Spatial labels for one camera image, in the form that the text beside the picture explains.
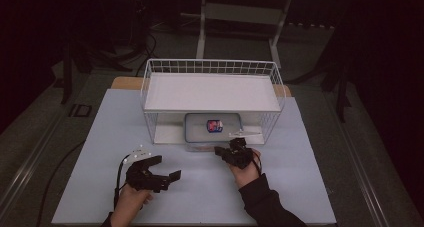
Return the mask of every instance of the wire mesh basket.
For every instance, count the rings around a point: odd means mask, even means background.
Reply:
[[[278,102],[278,111],[255,113],[255,117],[260,127],[262,142],[265,144],[268,140],[275,123],[284,108],[286,92],[283,81],[274,62],[267,61],[247,61],[247,60],[210,60],[210,59],[150,59],[146,63],[144,79],[141,91],[141,107],[145,116],[146,124],[149,130],[150,138],[153,143],[158,143],[155,139],[158,118],[163,112],[146,109],[146,100],[149,94],[149,85],[154,73],[172,73],[172,74],[219,74],[219,75],[251,75],[268,76]],[[251,113],[239,113],[243,116]]]

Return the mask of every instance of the sleeve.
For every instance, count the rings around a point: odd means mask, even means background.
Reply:
[[[280,197],[271,190],[265,174],[239,189],[246,212],[259,226],[306,227],[297,216],[284,209]]]
[[[110,212],[109,215],[107,216],[107,219],[105,220],[105,222],[103,222],[103,224],[100,227],[112,227],[112,224],[110,223],[110,217],[112,216],[113,212]]]

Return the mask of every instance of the white tabletop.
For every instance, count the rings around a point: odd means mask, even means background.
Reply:
[[[184,145],[152,145],[136,90],[108,90],[81,151],[54,224],[100,224],[113,210],[113,190],[122,158],[140,144],[163,162],[150,170],[181,179],[139,212],[135,224],[250,225],[227,165],[212,152],[187,152]],[[265,146],[249,146],[262,155],[263,172],[279,192],[282,205],[308,224],[335,223],[325,186],[294,98]],[[122,181],[128,166],[122,170]]]

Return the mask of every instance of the dark floor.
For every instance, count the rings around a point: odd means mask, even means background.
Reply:
[[[320,28],[286,27],[278,44],[283,79],[292,79],[311,70],[331,33],[331,30]],[[154,53],[159,58],[195,58],[198,36],[163,31],[152,31],[152,35],[157,41]],[[152,38],[149,38],[149,45],[153,46]],[[0,136],[3,153],[0,156],[0,190],[5,193],[49,123],[60,119],[56,128],[50,131],[51,136],[45,137],[46,149],[38,167],[9,212],[5,226],[35,225],[43,191],[53,169],[70,149],[86,138],[113,79],[134,75],[144,58],[126,65],[133,69],[131,73],[117,72],[101,65],[91,74],[81,74],[74,69],[74,94],[68,105],[60,105],[61,89],[49,87]],[[267,40],[208,36],[206,58],[271,60],[271,55]],[[59,75],[60,66],[58,63],[54,68]],[[347,97],[351,107],[345,109],[346,123],[342,124],[334,111],[335,93],[322,92],[319,87],[322,77],[289,87],[302,113],[338,226],[424,226],[355,86],[348,85]],[[87,118],[67,117],[73,103],[93,106],[91,115]],[[50,221],[78,153],[79,149],[65,160],[52,181],[42,214],[42,226],[51,226]]]

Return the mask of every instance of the human arm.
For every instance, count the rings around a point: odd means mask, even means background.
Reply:
[[[150,190],[137,191],[126,184],[121,190],[115,211],[109,213],[101,227],[127,227],[143,204],[148,204],[153,199],[150,192]]]
[[[254,161],[259,162],[260,153],[253,151],[256,153]],[[259,175],[253,162],[244,169],[229,167],[239,187],[244,209],[259,226],[306,226],[297,216],[284,209],[279,194],[269,188],[266,175]]]

